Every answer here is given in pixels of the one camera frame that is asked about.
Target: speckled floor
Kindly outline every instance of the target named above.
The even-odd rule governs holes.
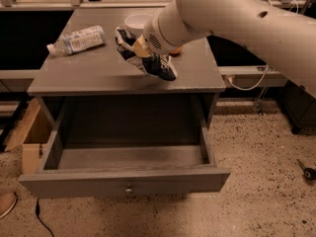
[[[316,167],[316,130],[299,135],[276,102],[259,116],[249,103],[222,103],[210,131],[219,166],[231,175],[220,193],[154,197],[41,199],[54,236],[316,236],[316,185],[296,163]],[[0,194],[19,200],[0,219],[0,236],[50,236],[37,199],[21,186],[20,150],[0,154]]]

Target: bowl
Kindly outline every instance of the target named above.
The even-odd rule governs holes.
[[[128,30],[134,33],[137,37],[140,37],[147,21],[151,18],[152,15],[149,14],[131,15],[125,19],[125,25]]]

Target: robotic arm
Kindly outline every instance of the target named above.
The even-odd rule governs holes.
[[[316,20],[261,0],[174,0],[147,22],[158,54],[209,35],[235,41],[316,97]]]

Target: plastic bottle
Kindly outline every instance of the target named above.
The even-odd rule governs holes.
[[[70,55],[105,43],[105,33],[101,26],[83,29],[62,35],[55,43],[47,46],[49,53],[55,56]]]

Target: desk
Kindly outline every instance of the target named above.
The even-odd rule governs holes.
[[[142,74],[117,52],[114,32],[159,8],[77,9],[64,29],[101,25],[106,44],[49,56],[29,88],[53,125],[39,170],[20,182],[39,198],[220,191],[207,131],[224,83],[206,39],[173,59],[179,77]]]

